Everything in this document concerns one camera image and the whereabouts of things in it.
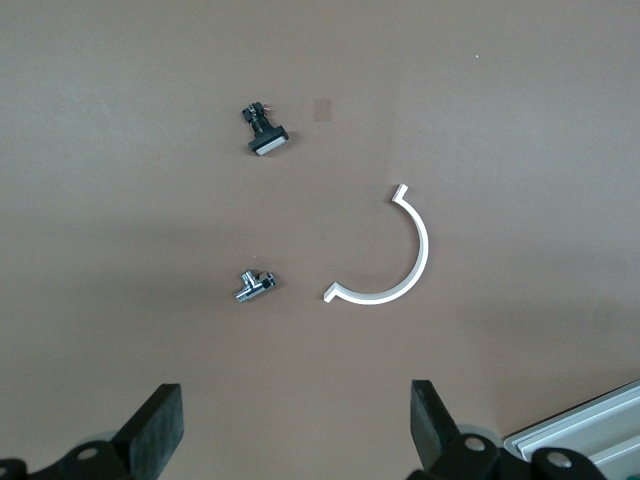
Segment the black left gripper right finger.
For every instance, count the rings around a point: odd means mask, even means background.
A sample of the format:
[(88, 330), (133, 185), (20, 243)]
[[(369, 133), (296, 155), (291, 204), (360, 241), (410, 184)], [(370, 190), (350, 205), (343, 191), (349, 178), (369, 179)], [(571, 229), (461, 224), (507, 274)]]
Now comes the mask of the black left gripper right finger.
[(477, 433), (463, 433), (429, 380), (410, 390), (410, 431), (422, 468), (411, 479), (598, 479), (600, 470), (584, 455), (541, 448), (521, 460)]

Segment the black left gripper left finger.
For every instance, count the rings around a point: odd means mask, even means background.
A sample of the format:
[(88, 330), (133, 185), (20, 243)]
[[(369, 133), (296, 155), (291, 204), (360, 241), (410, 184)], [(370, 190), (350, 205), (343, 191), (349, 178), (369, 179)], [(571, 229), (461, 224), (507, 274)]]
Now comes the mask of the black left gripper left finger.
[(109, 440), (78, 445), (30, 472), (17, 458), (1, 461), (3, 479), (157, 479), (184, 435), (182, 389), (162, 384)]

